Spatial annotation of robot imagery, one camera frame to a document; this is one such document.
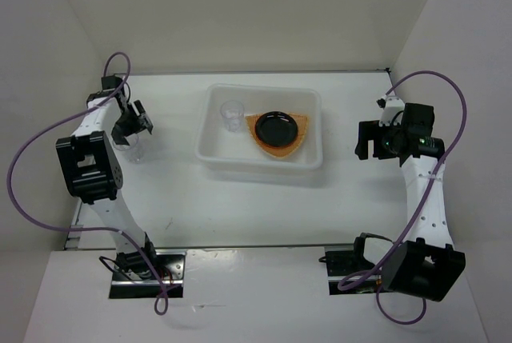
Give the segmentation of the clear plastic cup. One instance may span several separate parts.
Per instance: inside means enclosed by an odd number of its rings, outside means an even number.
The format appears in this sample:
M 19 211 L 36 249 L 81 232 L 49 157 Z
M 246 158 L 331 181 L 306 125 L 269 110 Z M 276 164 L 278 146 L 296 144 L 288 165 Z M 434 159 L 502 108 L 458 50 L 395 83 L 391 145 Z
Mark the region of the clear plastic cup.
M 220 108 L 223 124 L 230 132 L 238 132 L 242 128 L 244 106 L 241 102 L 230 100 L 224 102 Z
M 130 163 L 139 163 L 143 157 L 143 147 L 140 137 L 137 134 L 132 134 L 126 138 L 127 144 L 113 143 L 113 147 L 117 152 Z

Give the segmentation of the woven triangular bamboo plate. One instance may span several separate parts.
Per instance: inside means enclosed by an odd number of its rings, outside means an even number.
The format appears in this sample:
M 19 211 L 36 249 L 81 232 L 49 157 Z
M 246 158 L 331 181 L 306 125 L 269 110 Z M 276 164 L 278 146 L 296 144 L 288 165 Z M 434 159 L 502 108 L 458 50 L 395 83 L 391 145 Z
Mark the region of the woven triangular bamboo plate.
M 283 159 L 288 158 L 290 155 L 295 153 L 302 145 L 302 143 L 306 139 L 306 134 L 309 127 L 309 117 L 305 114 L 289 114 L 298 124 L 298 136 L 297 138 L 288 146 L 285 147 L 271 147 L 265 145 L 262 141 L 258 140 L 255 131 L 254 125 L 257 119 L 262 114 L 252 114 L 245 116 L 246 127 L 249 131 L 250 136 L 252 137 L 255 144 L 266 154 L 270 155 L 273 158 Z

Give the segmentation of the black round plate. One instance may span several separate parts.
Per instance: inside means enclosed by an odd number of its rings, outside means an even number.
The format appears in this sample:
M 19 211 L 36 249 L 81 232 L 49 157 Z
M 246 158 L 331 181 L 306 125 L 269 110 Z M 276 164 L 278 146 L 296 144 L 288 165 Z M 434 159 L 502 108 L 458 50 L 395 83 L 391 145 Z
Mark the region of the black round plate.
M 271 111 L 262 114 L 254 125 L 258 140 L 271 147 L 290 145 L 298 136 L 297 122 L 286 113 Z

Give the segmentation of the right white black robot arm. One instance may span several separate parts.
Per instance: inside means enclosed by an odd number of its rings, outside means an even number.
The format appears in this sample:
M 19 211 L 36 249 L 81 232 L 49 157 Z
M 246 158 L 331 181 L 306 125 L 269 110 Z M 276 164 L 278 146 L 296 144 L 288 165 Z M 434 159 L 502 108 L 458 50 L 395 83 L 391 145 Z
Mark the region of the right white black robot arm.
M 382 116 L 360 122 L 355 153 L 361 160 L 396 158 L 406 183 L 406 235 L 379 266 L 385 290 L 440 302 L 466 267 L 454 248 L 445 211 L 445 145 L 432 135 L 432 106 L 378 100 Z

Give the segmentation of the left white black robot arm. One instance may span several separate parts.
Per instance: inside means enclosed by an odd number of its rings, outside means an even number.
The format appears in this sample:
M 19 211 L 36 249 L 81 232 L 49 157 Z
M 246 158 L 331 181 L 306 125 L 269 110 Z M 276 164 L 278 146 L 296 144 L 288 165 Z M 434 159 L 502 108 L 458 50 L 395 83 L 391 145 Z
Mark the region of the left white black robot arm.
M 117 269 L 124 276 L 132 273 L 142 280 L 154 279 L 159 259 L 122 196 L 122 168 L 113 149 L 133 149 L 136 136 L 152 132 L 154 125 L 142 103 L 131 102 L 124 90 L 100 106 L 122 79 L 104 76 L 101 83 L 101 90 L 87 98 L 87 107 L 95 111 L 88 113 L 69 137 L 57 140 L 58 159 L 71 196 L 80 198 L 105 227 L 114 229 Z

